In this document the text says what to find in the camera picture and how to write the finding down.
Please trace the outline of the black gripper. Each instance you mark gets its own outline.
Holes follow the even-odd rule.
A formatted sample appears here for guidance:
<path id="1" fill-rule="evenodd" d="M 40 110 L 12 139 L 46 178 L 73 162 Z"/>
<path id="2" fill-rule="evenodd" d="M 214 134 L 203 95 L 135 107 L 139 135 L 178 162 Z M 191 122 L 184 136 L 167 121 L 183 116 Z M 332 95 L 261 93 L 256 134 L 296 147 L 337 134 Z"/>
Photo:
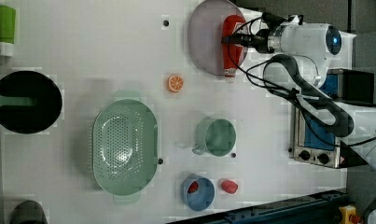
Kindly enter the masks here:
<path id="1" fill-rule="evenodd" d="M 221 39 L 222 44 L 234 44 L 240 45 L 243 47 L 254 47 L 256 46 L 256 50 L 258 53 L 273 53 L 273 50 L 268 46 L 268 39 L 270 35 L 270 29 L 260 29 L 256 36 L 259 37 L 258 39 L 254 35 L 245 35 L 245 34 L 235 34 L 235 35 L 228 35 L 223 36 Z"/>

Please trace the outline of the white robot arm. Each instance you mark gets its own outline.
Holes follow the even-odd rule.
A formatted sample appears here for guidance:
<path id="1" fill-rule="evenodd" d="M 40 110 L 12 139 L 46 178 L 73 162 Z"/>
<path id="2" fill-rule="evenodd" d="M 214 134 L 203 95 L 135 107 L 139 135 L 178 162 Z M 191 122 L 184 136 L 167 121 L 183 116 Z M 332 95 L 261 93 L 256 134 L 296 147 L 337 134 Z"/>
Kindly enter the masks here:
<path id="1" fill-rule="evenodd" d="M 342 49 L 339 30 L 325 23 L 284 22 L 249 35 L 238 27 L 225 32 L 221 43 L 270 53 L 259 78 L 264 88 L 334 134 L 376 171 L 376 105 L 336 101 L 321 91 Z"/>

